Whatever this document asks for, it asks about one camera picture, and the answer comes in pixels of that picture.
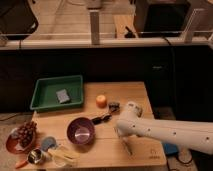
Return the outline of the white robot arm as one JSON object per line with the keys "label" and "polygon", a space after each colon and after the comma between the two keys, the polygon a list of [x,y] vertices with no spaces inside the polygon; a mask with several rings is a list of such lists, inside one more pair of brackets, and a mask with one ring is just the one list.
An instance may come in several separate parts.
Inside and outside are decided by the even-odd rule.
{"label": "white robot arm", "polygon": [[118,135],[149,137],[213,155],[213,123],[148,119],[142,113],[140,105],[127,102],[116,122]]}

